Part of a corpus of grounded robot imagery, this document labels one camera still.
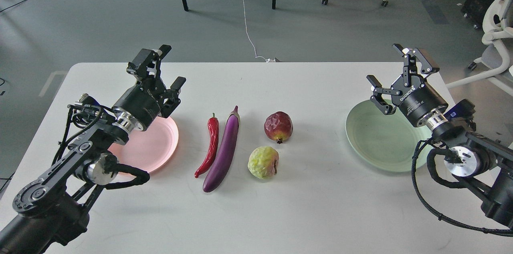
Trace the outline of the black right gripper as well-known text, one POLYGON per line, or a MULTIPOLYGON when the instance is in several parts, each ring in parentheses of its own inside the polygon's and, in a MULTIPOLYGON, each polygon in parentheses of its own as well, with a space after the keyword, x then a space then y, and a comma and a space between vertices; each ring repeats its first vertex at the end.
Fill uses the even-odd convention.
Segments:
POLYGON ((367 75, 373 88, 370 101, 384 115, 395 114, 397 106, 412 126, 420 127, 427 113, 433 110, 444 112, 448 108, 447 101, 426 82, 429 75, 440 71, 440 67, 424 49, 409 49, 398 43, 394 43, 392 48, 404 59, 401 77, 394 81, 393 89, 389 89, 383 88, 374 75, 367 75), (385 102, 382 95, 391 95, 393 105, 385 102))

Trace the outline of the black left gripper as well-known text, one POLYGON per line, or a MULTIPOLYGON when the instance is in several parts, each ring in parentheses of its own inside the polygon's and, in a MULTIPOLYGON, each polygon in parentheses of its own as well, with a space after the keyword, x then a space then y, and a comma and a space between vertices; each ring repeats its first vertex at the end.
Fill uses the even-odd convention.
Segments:
POLYGON ((112 110, 117 117, 128 115, 139 131, 146 131, 156 117, 169 117, 181 104, 179 94, 186 78, 177 77, 169 89, 159 79, 162 59, 171 49, 166 44, 157 50, 141 49, 128 63, 127 73, 138 82, 114 103, 112 110))

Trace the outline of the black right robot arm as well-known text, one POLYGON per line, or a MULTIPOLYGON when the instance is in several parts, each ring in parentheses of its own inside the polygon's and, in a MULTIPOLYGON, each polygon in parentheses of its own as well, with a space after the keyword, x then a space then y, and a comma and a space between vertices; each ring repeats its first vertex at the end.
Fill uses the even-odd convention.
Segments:
POLYGON ((384 115, 398 109, 413 127, 426 126, 431 131, 429 139, 418 141, 412 156, 411 176, 418 199, 440 221, 484 234, 512 236, 512 150, 476 132, 474 104, 469 100, 448 108, 445 99, 428 83, 429 75, 440 68, 426 51, 397 43, 392 47, 404 59, 402 73, 390 88, 368 75, 373 87, 370 100, 384 115), (427 145, 432 146, 426 158, 431 179, 450 189, 469 190, 481 200, 485 216, 505 226, 505 230, 464 224, 425 201, 418 190, 416 165, 427 145))

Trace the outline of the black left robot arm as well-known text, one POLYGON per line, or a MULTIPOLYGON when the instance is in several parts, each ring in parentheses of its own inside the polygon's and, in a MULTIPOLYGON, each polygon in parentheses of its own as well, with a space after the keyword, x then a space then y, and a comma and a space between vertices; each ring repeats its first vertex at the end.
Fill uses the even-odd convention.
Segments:
POLYGON ((149 181, 147 171, 119 163, 109 148, 126 145, 130 133, 146 131, 180 104, 185 77, 176 78, 170 88, 161 79, 161 61, 171 49, 142 49, 126 69, 135 85, 112 107, 87 94, 68 105, 52 165, 13 199, 17 215, 1 231, 2 254, 42 254, 52 243, 65 246, 86 232, 89 212, 103 190, 149 181))

